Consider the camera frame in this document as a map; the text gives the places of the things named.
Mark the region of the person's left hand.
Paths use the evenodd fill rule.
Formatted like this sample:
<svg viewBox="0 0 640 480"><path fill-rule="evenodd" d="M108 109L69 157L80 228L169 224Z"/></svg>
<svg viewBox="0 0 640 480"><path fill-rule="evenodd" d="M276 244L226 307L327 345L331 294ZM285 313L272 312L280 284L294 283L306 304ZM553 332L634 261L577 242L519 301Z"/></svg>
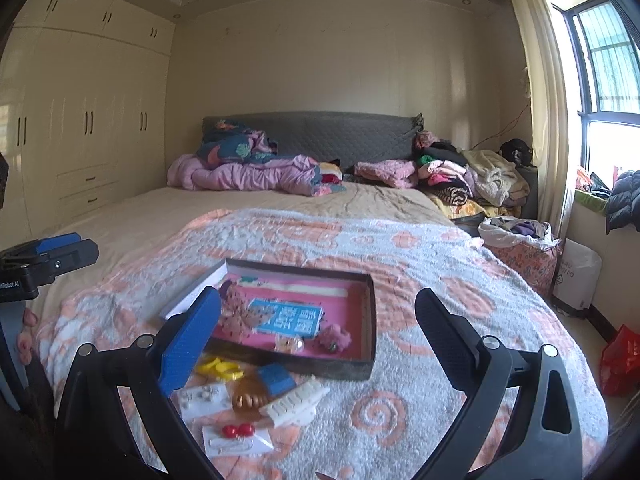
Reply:
<svg viewBox="0 0 640 480"><path fill-rule="evenodd" d="M38 325L38 318L32 310L26 308L23 313L23 327L16 340L18 357L23 365L27 366L32 362L32 331Z"/></svg>

